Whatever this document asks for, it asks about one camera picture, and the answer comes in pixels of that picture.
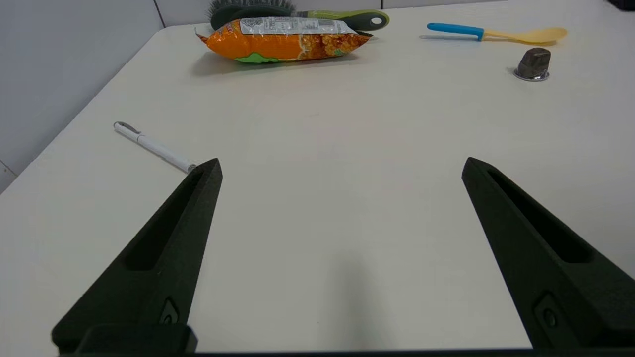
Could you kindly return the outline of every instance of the screw hole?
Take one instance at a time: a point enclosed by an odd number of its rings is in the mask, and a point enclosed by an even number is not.
[[[546,309],[542,313],[542,318],[545,320],[547,326],[554,328],[558,325],[558,319],[556,318],[556,314],[551,311],[551,309]]]

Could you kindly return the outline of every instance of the yellow spoon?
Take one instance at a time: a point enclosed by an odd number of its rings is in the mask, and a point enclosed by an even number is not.
[[[520,32],[518,34],[510,34],[480,27],[471,27],[452,24],[438,24],[431,22],[428,29],[433,31],[451,32],[453,34],[476,35],[478,41],[482,41],[485,36],[503,37],[506,39],[522,41],[527,43],[547,43],[557,41],[566,36],[566,29],[562,27],[549,27],[548,29],[533,30],[528,32]]]

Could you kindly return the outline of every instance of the white table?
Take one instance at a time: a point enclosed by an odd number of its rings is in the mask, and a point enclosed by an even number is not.
[[[243,65],[157,33],[0,196],[0,354],[53,325],[184,178],[125,121],[224,173],[189,323],[200,351],[530,345],[460,179],[515,180],[635,275],[635,17],[601,0],[388,11],[352,55]],[[530,46],[420,39],[427,22],[565,26]],[[205,25],[198,25],[205,32]]]

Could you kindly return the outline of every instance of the brush bristles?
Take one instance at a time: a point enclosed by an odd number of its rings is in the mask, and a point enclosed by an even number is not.
[[[214,12],[229,5],[238,5],[242,7],[269,5],[295,11],[295,5],[288,0],[214,0],[211,2],[210,8],[207,10],[207,14],[211,17],[214,15]]]

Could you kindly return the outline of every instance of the snack bag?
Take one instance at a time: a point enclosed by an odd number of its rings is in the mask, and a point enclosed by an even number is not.
[[[343,21],[302,17],[234,20],[210,37],[198,35],[212,51],[240,62],[289,62],[345,55],[372,35]]]

